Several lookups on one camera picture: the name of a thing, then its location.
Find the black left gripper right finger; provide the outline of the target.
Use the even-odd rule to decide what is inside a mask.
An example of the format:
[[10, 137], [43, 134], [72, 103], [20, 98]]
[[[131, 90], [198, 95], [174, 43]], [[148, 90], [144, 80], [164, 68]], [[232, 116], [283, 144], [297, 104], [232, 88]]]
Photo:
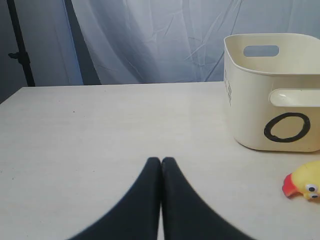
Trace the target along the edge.
[[162, 222], [166, 240], [251, 240], [213, 211], [189, 184], [176, 160], [162, 160]]

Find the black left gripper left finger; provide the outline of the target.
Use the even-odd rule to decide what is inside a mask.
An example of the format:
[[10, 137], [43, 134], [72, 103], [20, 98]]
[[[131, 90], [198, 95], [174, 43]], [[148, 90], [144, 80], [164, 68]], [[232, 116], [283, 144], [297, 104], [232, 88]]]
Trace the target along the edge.
[[161, 162], [147, 159], [141, 173], [104, 216], [72, 240], [156, 240], [161, 206]]

